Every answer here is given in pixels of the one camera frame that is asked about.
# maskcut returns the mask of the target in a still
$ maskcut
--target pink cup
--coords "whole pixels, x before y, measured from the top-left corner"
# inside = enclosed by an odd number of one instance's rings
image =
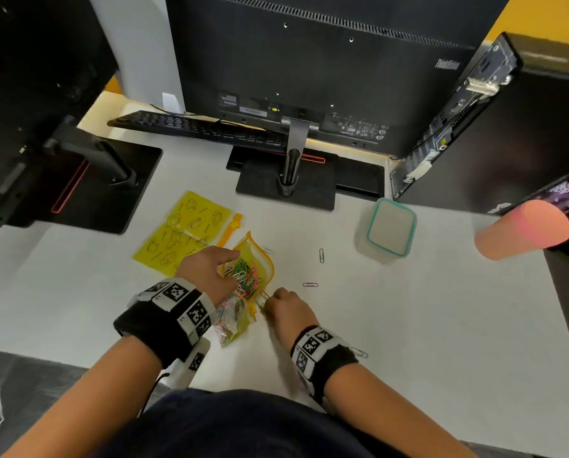
[[[569,219],[556,206],[526,201],[476,234],[475,245],[490,260],[556,246],[569,239]]]

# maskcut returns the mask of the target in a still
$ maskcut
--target left hand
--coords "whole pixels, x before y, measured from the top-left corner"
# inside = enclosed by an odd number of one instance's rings
[[[234,277],[222,277],[217,267],[240,257],[239,250],[209,246],[183,259],[176,272],[176,278],[183,278],[198,291],[205,292],[215,307],[219,307],[236,290],[238,282]]]

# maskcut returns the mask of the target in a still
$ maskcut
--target wristband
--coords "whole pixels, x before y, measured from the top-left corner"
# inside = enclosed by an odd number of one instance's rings
[[[331,331],[310,326],[297,337],[291,349],[297,375],[310,396],[323,404],[326,382],[338,369],[358,363],[348,344]]]
[[[193,346],[216,320],[210,298],[183,278],[167,278],[136,294],[113,323],[123,335],[140,339],[166,369],[185,362]]]

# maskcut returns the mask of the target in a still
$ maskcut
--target keyboard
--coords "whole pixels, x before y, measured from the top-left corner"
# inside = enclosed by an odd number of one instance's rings
[[[286,153],[288,135],[247,128],[237,124],[193,119],[173,114],[136,111],[109,121],[109,127],[141,132],[196,138],[244,148]]]

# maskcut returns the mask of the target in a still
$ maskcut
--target right hand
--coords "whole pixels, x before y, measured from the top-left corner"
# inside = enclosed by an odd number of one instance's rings
[[[278,288],[266,301],[265,315],[274,326],[278,340],[289,351],[299,333],[308,326],[319,326],[310,306],[301,300],[296,292],[287,291],[285,288]]]

